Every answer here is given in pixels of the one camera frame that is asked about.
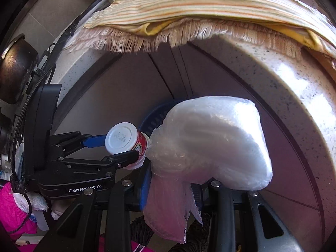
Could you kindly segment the gloved left hand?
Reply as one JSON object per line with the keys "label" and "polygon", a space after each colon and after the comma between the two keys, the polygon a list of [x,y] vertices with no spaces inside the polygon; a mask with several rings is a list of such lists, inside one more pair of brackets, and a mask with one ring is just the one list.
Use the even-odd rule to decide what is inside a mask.
{"label": "gloved left hand", "polygon": [[[28,192],[26,195],[32,206],[32,214],[38,211],[48,211],[51,209],[51,216],[54,220],[57,220],[69,206],[66,200],[56,200],[53,201],[51,203],[51,207],[49,207],[43,196],[33,192]],[[15,204],[20,210],[25,213],[29,212],[29,204],[22,194],[13,193],[13,198]]]}

